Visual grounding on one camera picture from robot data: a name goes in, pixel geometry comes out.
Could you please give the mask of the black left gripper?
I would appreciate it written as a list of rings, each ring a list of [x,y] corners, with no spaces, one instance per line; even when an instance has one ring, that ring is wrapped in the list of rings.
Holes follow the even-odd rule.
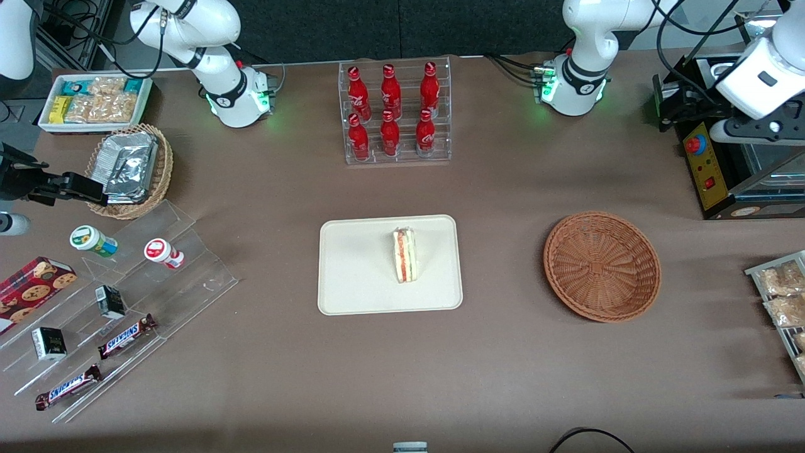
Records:
[[[658,88],[658,130],[666,132],[678,123],[695,127],[703,121],[732,118],[733,105],[715,87],[698,90],[694,87]]]

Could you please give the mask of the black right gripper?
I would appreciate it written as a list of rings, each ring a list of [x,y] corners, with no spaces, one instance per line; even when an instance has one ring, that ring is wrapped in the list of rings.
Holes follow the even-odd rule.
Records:
[[[1,192],[3,201],[28,197],[29,201],[55,206],[58,199],[75,199],[91,204],[106,204],[107,194],[100,182],[75,172],[61,175],[44,172],[46,162],[2,143]],[[44,191],[37,190],[45,184]]]

